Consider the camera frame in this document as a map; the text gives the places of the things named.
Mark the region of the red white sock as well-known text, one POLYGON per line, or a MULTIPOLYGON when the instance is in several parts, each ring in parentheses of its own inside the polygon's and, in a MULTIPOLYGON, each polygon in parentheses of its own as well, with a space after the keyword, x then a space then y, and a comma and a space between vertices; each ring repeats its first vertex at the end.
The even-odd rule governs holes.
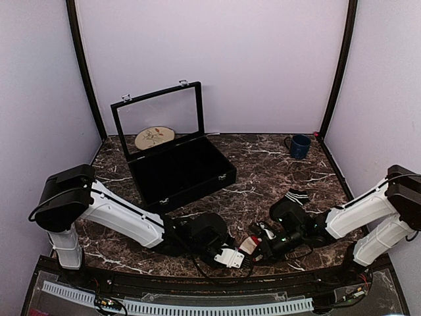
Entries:
POLYGON ((263 258, 263 255, 260 250, 260 243, 262 242, 262 239, 252 235, 250 237, 247 237, 239 246, 239 249, 242 252, 245 252, 249 254, 254 262, 260 261, 263 258))

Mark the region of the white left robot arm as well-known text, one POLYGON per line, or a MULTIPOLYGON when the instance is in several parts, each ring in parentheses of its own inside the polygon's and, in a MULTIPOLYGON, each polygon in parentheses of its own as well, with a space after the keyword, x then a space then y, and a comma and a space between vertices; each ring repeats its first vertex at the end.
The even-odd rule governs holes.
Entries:
POLYGON ((224 219, 216 213, 172 218, 150 213, 119 197, 95 178, 87 164, 50 176, 28 220, 44 229, 61 267, 79 287, 93 281, 82 264, 75 222, 86 219, 119 232, 153 252, 171 257, 191 255, 211 267, 252 268, 250 255, 235 246, 224 219))

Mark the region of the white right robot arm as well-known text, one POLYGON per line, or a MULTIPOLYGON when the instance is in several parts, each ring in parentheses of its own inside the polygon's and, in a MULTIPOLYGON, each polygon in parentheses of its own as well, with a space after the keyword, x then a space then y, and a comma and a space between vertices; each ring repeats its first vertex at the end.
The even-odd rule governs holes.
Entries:
POLYGON ((310 201, 305 191, 289 189, 269 209, 270 218, 280 224, 275 230, 266 222, 252 223, 251 257, 255 263, 286 259, 296 248, 321 248, 348 233, 382 219, 376 229, 351 246, 351 260, 340 266, 335 279, 348 286, 381 254, 409 234, 420 231, 420 175, 392 165, 387 176, 372 189, 346 204, 334 206, 311 217, 304 209, 310 201))

